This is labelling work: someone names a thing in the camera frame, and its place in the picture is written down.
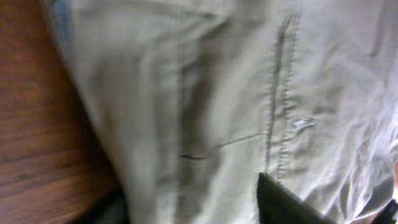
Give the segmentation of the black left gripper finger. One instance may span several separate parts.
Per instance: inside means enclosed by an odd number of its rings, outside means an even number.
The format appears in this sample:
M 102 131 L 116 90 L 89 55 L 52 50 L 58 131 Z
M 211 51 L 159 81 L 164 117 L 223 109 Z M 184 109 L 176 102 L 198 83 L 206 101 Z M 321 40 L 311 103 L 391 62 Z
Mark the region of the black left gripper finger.
M 266 173 L 257 182 L 260 224 L 333 224 Z

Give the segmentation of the khaki shorts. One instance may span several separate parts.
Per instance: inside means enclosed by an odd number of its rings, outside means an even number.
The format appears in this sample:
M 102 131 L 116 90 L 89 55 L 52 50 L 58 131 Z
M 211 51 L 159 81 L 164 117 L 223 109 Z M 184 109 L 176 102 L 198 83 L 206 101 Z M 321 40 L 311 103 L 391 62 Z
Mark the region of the khaki shorts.
M 260 223 L 260 173 L 333 223 L 392 200 L 396 1 L 43 5 L 131 223 Z

